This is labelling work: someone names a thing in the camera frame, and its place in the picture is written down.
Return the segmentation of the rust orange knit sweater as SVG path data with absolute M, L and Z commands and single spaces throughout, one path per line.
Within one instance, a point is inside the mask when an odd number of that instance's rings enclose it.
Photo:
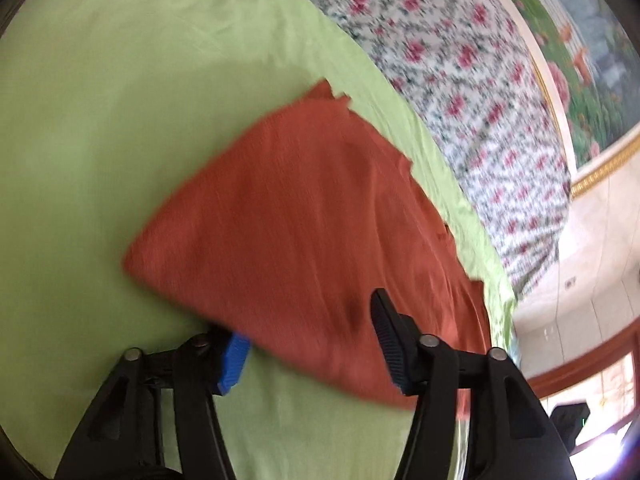
M 375 289 L 452 348 L 490 347 L 484 285 L 410 160 L 320 81 L 163 204 L 122 262 L 138 283 L 360 398 L 410 408 L 370 318 Z

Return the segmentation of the light green bed sheet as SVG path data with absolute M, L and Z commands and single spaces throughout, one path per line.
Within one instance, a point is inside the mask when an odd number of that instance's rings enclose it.
M 43 474 L 122 352 L 204 328 L 126 278 L 128 245 L 320 79 L 411 159 L 506 345 L 514 292 L 473 207 L 420 118 L 308 0 L 27 0 L 1 39 L 1 425 Z

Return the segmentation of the gold framed flower painting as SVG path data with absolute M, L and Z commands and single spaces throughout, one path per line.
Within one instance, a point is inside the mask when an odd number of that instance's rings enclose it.
M 572 193 L 584 194 L 639 148 L 639 53 L 606 0 L 506 0 L 541 52 L 567 124 Z

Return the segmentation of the rose floral bed cover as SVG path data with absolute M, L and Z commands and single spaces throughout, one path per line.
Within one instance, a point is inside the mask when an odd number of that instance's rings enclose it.
M 525 296 L 558 258 L 570 172 L 514 19 L 499 0 L 309 1 L 423 120 Z

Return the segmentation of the brown wooden door frame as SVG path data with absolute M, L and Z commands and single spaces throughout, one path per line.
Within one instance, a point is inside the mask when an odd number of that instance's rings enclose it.
M 568 361 L 553 370 L 529 378 L 528 383 L 539 399 L 552 396 L 612 366 L 627 354 L 634 364 L 634 394 L 639 397 L 639 320 L 621 330 L 611 339 L 583 356 Z

